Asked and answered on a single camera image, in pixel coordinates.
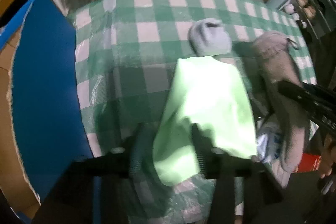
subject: cardboard box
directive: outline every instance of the cardboard box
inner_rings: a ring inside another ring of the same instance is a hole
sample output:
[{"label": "cardboard box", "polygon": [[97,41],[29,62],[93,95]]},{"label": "cardboard box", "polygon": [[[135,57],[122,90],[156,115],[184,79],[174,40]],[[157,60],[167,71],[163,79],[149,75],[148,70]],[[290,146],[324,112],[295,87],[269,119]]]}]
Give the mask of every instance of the cardboard box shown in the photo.
[{"label": "cardboard box", "polygon": [[75,36],[51,0],[29,0],[0,35],[0,188],[30,218],[73,160],[92,157]]}]

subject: human hand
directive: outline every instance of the human hand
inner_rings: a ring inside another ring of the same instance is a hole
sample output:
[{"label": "human hand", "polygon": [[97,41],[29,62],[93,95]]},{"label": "human hand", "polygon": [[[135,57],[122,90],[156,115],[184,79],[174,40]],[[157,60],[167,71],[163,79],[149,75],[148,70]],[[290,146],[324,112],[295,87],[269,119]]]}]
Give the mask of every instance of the human hand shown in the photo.
[{"label": "human hand", "polygon": [[322,178],[329,176],[332,172],[332,165],[336,162],[336,142],[328,134],[324,140],[324,148],[321,155],[319,175]]}]

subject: table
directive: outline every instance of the table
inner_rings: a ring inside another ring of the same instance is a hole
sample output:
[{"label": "table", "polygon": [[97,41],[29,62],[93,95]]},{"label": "table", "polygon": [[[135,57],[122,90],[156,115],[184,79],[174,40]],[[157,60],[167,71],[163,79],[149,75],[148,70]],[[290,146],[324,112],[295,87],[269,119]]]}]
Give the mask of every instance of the table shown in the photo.
[{"label": "table", "polygon": [[[231,53],[216,58],[238,68],[256,105],[266,105],[265,88],[250,45],[264,31],[277,30],[297,42],[300,49],[291,48],[290,54],[301,80],[316,83],[308,48],[292,17],[258,1],[97,0],[69,16],[77,29],[77,90],[94,155],[118,147],[138,123],[145,125],[143,150],[137,155],[141,169],[124,185],[131,223],[189,223],[209,211],[213,181],[196,175],[175,187],[164,186],[151,156],[176,61],[195,56],[188,30],[194,21],[209,17],[221,19],[232,40]],[[316,129],[311,123],[311,137]],[[238,193],[236,203],[241,199]]]}]

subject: blue cardboard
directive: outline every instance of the blue cardboard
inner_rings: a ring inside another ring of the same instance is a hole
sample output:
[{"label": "blue cardboard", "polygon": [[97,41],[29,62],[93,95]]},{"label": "blue cardboard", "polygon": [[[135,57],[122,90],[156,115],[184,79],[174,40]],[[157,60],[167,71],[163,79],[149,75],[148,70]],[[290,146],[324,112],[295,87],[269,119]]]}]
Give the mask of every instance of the blue cardboard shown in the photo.
[{"label": "blue cardboard", "polygon": [[11,35],[14,34],[14,32],[22,25],[27,10],[33,1],[34,0],[28,0],[5,26],[5,29],[0,34],[0,51],[5,46]]},{"label": "blue cardboard", "polygon": [[51,0],[33,0],[12,68],[12,117],[41,201],[73,160],[92,157],[75,74],[76,30]]}]

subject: light green cloth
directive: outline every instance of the light green cloth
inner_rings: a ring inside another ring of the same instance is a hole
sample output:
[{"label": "light green cloth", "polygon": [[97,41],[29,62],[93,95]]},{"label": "light green cloth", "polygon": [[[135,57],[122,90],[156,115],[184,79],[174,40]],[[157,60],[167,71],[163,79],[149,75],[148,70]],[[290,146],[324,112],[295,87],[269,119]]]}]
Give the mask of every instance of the light green cloth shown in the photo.
[{"label": "light green cloth", "polygon": [[193,123],[215,147],[245,159],[256,155],[251,107],[235,66],[210,56],[178,60],[153,145],[154,167],[167,186],[200,171],[190,135]]}]

